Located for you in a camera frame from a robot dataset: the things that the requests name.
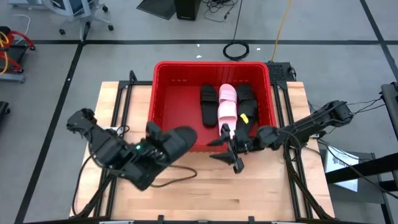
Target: black box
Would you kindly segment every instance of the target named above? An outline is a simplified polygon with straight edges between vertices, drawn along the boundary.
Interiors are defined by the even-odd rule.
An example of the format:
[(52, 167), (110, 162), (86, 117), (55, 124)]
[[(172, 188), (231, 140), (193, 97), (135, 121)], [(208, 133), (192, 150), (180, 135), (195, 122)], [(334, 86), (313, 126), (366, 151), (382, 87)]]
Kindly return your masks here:
[(174, 0), (177, 18), (194, 21), (197, 19), (201, 0)]

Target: slipper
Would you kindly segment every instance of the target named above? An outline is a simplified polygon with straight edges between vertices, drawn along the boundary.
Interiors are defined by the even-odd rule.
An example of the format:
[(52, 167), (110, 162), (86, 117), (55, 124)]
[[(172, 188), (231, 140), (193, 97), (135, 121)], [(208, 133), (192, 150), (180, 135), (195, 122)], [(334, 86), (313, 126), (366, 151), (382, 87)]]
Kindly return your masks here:
[(239, 101), (236, 129), (243, 129), (248, 135), (253, 124), (257, 121), (257, 101), (249, 85), (239, 85), (236, 89), (236, 94)]
[(236, 103), (230, 100), (225, 100), (220, 103), (218, 107), (218, 129), (221, 136), (221, 127), (223, 124), (228, 124), (229, 135), (232, 137), (235, 134), (236, 120), (238, 119), (236, 115)]
[(236, 129), (236, 90), (230, 84), (222, 84), (220, 86), (220, 106), (218, 107), (218, 129), (221, 135), (221, 127), (228, 124), (231, 138), (234, 136)]
[(236, 103), (236, 90), (230, 84), (222, 84), (220, 86), (220, 103), (230, 100)]
[(203, 125), (213, 128), (217, 125), (218, 96), (211, 85), (200, 88), (201, 120)]

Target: white paper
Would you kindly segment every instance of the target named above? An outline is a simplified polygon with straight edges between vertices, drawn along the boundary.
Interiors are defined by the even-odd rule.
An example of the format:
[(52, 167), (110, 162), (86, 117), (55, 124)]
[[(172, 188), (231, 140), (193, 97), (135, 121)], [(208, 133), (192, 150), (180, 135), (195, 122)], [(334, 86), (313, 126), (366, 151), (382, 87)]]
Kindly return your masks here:
[[(347, 167), (346, 164), (341, 162), (340, 160), (346, 162), (347, 164), (353, 166), (358, 164), (358, 156), (354, 156), (348, 152), (341, 151), (333, 146), (328, 146), (329, 150), (338, 158), (335, 158), (329, 150), (326, 152), (326, 162), (325, 162), (325, 173), (331, 172), (337, 169)], [(354, 192), (358, 191), (358, 179), (347, 180), (343, 182), (335, 183), (340, 187), (344, 187), (348, 190), (352, 190)]]

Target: yellow tag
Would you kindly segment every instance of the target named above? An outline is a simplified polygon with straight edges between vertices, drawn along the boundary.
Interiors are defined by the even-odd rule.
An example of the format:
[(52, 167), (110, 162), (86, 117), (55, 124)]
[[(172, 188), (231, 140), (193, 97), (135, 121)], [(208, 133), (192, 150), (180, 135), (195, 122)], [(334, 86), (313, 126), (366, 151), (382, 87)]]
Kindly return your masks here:
[(246, 114), (241, 114), (241, 118), (246, 124), (249, 122), (249, 118), (246, 116)]

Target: yellow cable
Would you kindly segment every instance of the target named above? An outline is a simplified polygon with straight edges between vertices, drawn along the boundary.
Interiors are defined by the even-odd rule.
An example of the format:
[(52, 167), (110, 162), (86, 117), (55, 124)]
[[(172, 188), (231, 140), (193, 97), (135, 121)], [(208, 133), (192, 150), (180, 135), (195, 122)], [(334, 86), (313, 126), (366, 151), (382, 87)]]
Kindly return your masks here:
[[(7, 38), (7, 36), (3, 33), (3, 32), (0, 32), (0, 34), (5, 38), (5, 42), (3, 41), (3, 40), (1, 40), (1, 38), (0, 38), (0, 45), (1, 45), (1, 47), (4, 47), (4, 44), (8, 44), (9, 43), (9, 41), (8, 41), (8, 38)], [(8, 57), (7, 57), (7, 52), (4, 52), (4, 58), (6, 59), (6, 66), (4, 67), (4, 70), (2, 71), (2, 72), (0, 72), (0, 75), (2, 75), (2, 74), (4, 74), (6, 71), (7, 71), (7, 69), (8, 69)]]
[(287, 9), (286, 9), (284, 18), (282, 19), (282, 22), (280, 23), (278, 35), (276, 36), (275, 46), (274, 46), (274, 53), (272, 53), (271, 62), (274, 61), (274, 57), (275, 57), (275, 53), (276, 53), (276, 48), (277, 48), (277, 46), (278, 46), (278, 40), (279, 40), (280, 32), (282, 31), (282, 27), (284, 26), (284, 22), (285, 22), (285, 20), (286, 20), (287, 13), (289, 12), (290, 5), (291, 5), (291, 4), (292, 4), (292, 0), (289, 0), (289, 4), (287, 5)]

